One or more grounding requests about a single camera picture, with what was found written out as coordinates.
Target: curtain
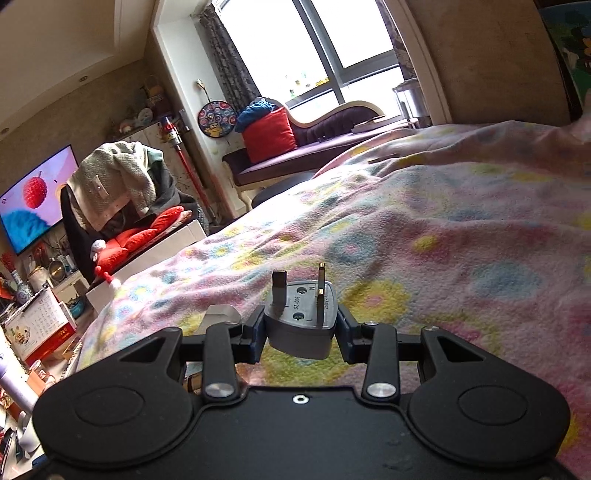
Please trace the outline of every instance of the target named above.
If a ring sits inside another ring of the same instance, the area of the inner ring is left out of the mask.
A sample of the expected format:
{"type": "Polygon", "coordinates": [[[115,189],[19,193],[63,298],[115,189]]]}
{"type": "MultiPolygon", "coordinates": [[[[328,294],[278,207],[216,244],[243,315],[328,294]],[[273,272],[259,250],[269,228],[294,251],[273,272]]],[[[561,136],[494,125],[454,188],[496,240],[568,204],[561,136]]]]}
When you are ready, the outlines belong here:
{"type": "Polygon", "coordinates": [[[202,13],[199,23],[205,29],[207,40],[217,65],[222,91],[228,103],[240,113],[261,95],[238,49],[219,18],[213,5],[202,13]]]}
{"type": "Polygon", "coordinates": [[[386,30],[388,30],[388,34],[390,35],[390,39],[392,40],[394,53],[396,54],[396,58],[398,59],[398,63],[400,64],[402,78],[404,78],[404,80],[416,78],[417,74],[414,72],[413,63],[410,60],[410,56],[408,55],[406,46],[402,41],[400,32],[394,24],[394,20],[392,19],[392,15],[390,15],[388,7],[386,7],[384,0],[375,0],[375,2],[378,5],[379,12],[382,15],[382,20],[384,20],[386,30]]]}

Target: sofa leg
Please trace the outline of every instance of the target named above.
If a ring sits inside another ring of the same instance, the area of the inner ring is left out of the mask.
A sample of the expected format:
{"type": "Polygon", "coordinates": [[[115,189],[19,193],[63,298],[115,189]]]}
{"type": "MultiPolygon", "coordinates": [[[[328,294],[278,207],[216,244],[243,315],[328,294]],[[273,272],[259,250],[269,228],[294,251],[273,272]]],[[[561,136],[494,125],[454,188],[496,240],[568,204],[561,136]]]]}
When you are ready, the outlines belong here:
{"type": "Polygon", "coordinates": [[[246,194],[246,190],[238,191],[238,197],[244,202],[244,205],[246,205],[246,211],[250,212],[252,210],[252,200],[246,194]]]}

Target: vase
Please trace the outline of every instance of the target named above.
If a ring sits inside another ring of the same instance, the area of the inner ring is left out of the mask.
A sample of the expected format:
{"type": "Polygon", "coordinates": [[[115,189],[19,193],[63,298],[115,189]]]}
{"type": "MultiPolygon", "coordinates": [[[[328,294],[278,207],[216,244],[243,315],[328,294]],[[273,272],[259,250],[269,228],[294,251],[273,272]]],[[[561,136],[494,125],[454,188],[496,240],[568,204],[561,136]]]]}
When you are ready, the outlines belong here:
{"type": "Polygon", "coordinates": [[[35,294],[33,293],[33,290],[31,289],[29,284],[22,280],[18,271],[13,270],[11,272],[11,275],[14,278],[14,281],[17,283],[17,292],[15,294],[15,297],[17,298],[17,303],[20,305],[24,305],[26,302],[31,300],[35,294]]]}

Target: red cushion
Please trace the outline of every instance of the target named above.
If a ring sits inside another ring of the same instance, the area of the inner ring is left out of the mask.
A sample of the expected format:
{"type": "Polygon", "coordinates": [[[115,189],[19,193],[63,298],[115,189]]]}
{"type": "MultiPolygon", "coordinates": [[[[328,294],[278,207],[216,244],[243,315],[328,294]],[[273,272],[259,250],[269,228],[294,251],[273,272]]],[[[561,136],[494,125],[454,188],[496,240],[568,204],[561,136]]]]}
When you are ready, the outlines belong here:
{"type": "Polygon", "coordinates": [[[158,233],[164,232],[169,226],[178,220],[178,216],[183,213],[183,211],[184,208],[180,205],[177,207],[170,207],[156,217],[156,220],[152,222],[150,228],[158,231],[158,233]]]}
{"type": "Polygon", "coordinates": [[[127,242],[125,243],[124,247],[130,252],[135,252],[138,248],[143,247],[158,234],[159,232],[157,230],[154,230],[153,228],[142,230],[141,232],[138,232],[135,235],[130,236],[127,239],[127,242]]]}
{"type": "Polygon", "coordinates": [[[126,248],[122,248],[119,242],[112,238],[106,244],[104,250],[99,252],[99,257],[96,264],[104,271],[113,273],[113,271],[121,265],[129,256],[126,248]]]}
{"type": "Polygon", "coordinates": [[[130,228],[129,230],[126,230],[125,232],[121,232],[119,235],[117,235],[115,237],[115,240],[117,240],[117,243],[119,245],[124,247],[130,236],[135,235],[136,233],[141,232],[141,231],[142,231],[141,228],[130,228]]]}
{"type": "Polygon", "coordinates": [[[285,108],[251,123],[242,134],[251,163],[260,163],[297,148],[285,108]]]}

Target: television screen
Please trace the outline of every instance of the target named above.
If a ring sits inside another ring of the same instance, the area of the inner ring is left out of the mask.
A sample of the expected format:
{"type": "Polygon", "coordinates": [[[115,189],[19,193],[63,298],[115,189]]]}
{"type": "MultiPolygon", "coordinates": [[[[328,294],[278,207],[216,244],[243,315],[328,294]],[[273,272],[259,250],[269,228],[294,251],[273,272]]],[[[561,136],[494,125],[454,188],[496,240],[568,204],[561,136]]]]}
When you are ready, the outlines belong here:
{"type": "Polygon", "coordinates": [[[77,168],[68,145],[2,195],[0,218],[17,255],[61,220],[61,188],[77,168]]]}

